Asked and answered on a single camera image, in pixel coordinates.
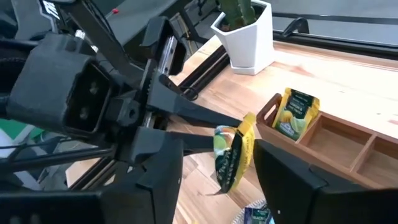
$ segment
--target wooden organizer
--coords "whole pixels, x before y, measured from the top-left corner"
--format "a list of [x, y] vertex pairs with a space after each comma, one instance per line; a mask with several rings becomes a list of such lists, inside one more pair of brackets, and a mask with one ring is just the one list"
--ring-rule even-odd
[[257, 115], [261, 138], [365, 187], [398, 187], [398, 139], [320, 112], [294, 141], [271, 128], [281, 99], [276, 94]]

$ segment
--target metal rod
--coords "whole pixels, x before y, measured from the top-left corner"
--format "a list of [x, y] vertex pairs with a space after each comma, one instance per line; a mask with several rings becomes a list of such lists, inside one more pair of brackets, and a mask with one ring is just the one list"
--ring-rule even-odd
[[125, 162], [118, 162], [117, 164], [114, 165], [114, 182], [119, 182], [120, 180], [123, 180], [123, 177], [128, 173], [129, 171], [129, 164]]
[[299, 17], [317, 20], [317, 21], [333, 21], [333, 22], [355, 22], [364, 24], [383, 24], [397, 25], [398, 18], [375, 18], [375, 17], [356, 17], [356, 16], [332, 16], [332, 15], [315, 15], [315, 14], [294, 14], [286, 12], [273, 12], [273, 17], [296, 19]]
[[38, 45], [38, 41], [0, 39], [0, 47], [7, 49], [32, 50]]
[[0, 160], [0, 174], [19, 172], [23, 170], [34, 170], [59, 164], [68, 164], [71, 162], [94, 159], [98, 157], [110, 156], [112, 149], [80, 149], [78, 151], [59, 152], [47, 154], [32, 159], [21, 159], [13, 162], [7, 162], [7, 159]]
[[[211, 68], [223, 55], [225, 54], [225, 49], [220, 46], [215, 50], [204, 62], [202, 62], [187, 78], [185, 78], [180, 84], [180, 87], [191, 87], [194, 88], [195, 85], [199, 85], [202, 78], [208, 76], [209, 68]], [[184, 94], [194, 94], [190, 93], [190, 89], [184, 90]]]
[[[221, 56], [220, 59], [215, 62], [214, 66], [206, 71], [206, 74], [201, 77], [200, 81], [193, 84], [195, 91], [202, 91], [204, 88], [206, 88], [206, 86], [209, 85], [211, 81], [217, 77], [217, 75], [220, 74], [228, 65], [229, 57], [225, 52], [223, 56]], [[194, 96], [194, 94], [195, 92], [189, 91], [185, 95], [188, 98], [191, 98]]]
[[159, 62], [159, 72], [164, 75], [169, 75], [170, 67], [173, 63], [174, 52], [177, 46], [177, 40], [171, 36], [166, 40], [165, 47], [162, 51], [162, 56]]
[[274, 40], [390, 60], [398, 59], [398, 46], [391, 44], [335, 39], [332, 37], [320, 37], [310, 34], [296, 33], [293, 33], [288, 37], [283, 37], [282, 31], [279, 30], [274, 30]]

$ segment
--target tray compartment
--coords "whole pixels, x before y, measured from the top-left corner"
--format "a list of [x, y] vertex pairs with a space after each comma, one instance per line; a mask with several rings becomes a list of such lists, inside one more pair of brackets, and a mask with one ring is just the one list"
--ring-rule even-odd
[[398, 187], [398, 141], [376, 137], [358, 173], [385, 187]]
[[298, 143], [349, 169], [371, 136], [352, 124], [321, 113]]
[[357, 173], [360, 168], [362, 168], [364, 162], [368, 159], [369, 155], [373, 151], [374, 140], [377, 138], [377, 134], [373, 134], [368, 140], [366, 145], [363, 147], [362, 151], [359, 153], [358, 157], [355, 158], [354, 162], [349, 167], [351, 173]]

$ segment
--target wooden table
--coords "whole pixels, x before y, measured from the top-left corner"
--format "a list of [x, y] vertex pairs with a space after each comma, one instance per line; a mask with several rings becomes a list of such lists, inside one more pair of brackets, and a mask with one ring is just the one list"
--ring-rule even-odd
[[[187, 60], [173, 81], [181, 82], [219, 46], [219, 40], [212, 38]], [[248, 111], [257, 113], [275, 93], [291, 87], [319, 97], [321, 109], [327, 113], [398, 138], [398, 63], [280, 42], [274, 47], [276, 61], [271, 66], [256, 76], [236, 75], [227, 67], [196, 103], [241, 119]], [[211, 129], [184, 122], [173, 123], [170, 129], [213, 134]], [[92, 163], [76, 163], [68, 171], [69, 181]], [[219, 189], [214, 176], [212, 154], [184, 159], [175, 223], [230, 223], [245, 205], [264, 198], [253, 165], [228, 195], [211, 195]]]

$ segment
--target potted plant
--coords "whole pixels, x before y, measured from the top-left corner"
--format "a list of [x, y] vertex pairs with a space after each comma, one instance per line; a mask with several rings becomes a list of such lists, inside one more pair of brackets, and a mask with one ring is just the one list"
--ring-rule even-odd
[[234, 73], [255, 75], [274, 61], [271, 4], [218, 0], [222, 13], [211, 28], [229, 55]]

